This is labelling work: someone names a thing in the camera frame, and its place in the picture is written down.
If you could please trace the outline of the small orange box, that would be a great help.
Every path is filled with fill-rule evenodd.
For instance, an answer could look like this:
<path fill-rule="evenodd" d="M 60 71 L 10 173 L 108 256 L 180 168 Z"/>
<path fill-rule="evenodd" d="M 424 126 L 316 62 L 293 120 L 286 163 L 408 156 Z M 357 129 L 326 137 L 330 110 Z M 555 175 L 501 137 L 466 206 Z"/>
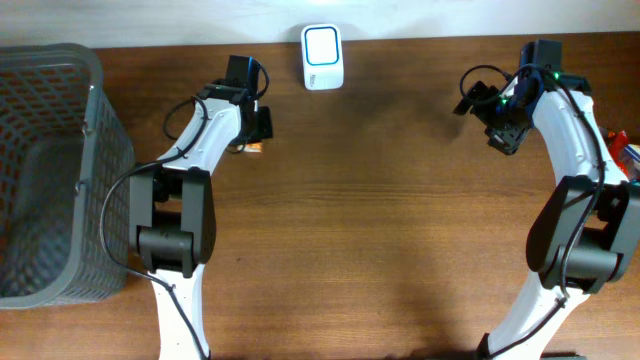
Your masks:
<path fill-rule="evenodd" d="M 256 143 L 247 144 L 244 147 L 244 152 L 262 153 L 263 152 L 263 143 L 262 142 L 256 142 Z"/>

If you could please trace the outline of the red snack bag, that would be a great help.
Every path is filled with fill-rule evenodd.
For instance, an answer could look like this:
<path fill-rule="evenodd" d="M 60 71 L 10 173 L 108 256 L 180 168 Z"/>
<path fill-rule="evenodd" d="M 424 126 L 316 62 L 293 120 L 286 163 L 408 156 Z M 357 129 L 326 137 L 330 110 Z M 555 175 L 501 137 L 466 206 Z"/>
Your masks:
<path fill-rule="evenodd" d="M 624 154 L 624 148 L 628 144 L 632 144 L 626 132 L 624 130 L 612 131 L 602 128 L 601 133 L 604 136 L 606 147 L 615 164 L 621 169 L 621 171 L 631 182 L 638 182 L 639 169 L 635 169 L 633 166 L 631 166 L 627 162 L 628 158 Z"/>

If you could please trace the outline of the cream blue chips bag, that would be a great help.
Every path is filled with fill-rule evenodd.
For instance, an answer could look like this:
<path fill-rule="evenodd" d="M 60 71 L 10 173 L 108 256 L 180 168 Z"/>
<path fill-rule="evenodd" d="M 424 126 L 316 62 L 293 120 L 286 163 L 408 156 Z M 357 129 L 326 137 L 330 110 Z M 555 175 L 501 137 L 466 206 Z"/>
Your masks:
<path fill-rule="evenodd" d="M 624 154 L 628 158 L 627 162 L 635 169 L 640 167 L 640 151 L 639 146 L 635 144 L 628 144 L 624 148 Z"/>

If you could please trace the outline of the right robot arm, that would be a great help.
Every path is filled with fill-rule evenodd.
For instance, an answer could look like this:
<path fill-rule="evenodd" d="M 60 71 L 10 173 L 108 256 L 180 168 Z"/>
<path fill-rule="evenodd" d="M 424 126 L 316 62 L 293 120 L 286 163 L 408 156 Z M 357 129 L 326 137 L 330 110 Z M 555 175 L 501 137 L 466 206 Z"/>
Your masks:
<path fill-rule="evenodd" d="M 525 284 L 474 356 L 541 359 L 571 312 L 626 273 L 639 242 L 639 185 L 606 147 L 588 80 L 563 70 L 560 42 L 527 43 L 518 69 L 503 76 L 502 88 L 461 88 L 453 112 L 478 118 L 505 155 L 538 130 L 556 187 L 528 233 Z"/>

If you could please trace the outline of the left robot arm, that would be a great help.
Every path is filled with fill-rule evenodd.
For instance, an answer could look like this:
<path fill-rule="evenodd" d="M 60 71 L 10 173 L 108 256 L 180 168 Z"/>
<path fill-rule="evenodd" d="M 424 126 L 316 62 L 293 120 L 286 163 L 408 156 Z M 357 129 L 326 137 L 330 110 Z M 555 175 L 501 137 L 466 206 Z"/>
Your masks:
<path fill-rule="evenodd" d="M 221 157 L 273 136 L 259 100 L 266 69 L 232 55 L 226 74 L 192 99 L 193 115 L 173 146 L 129 175 L 129 244 L 152 283 L 162 359 L 208 359 L 203 279 L 216 241 L 212 175 Z"/>

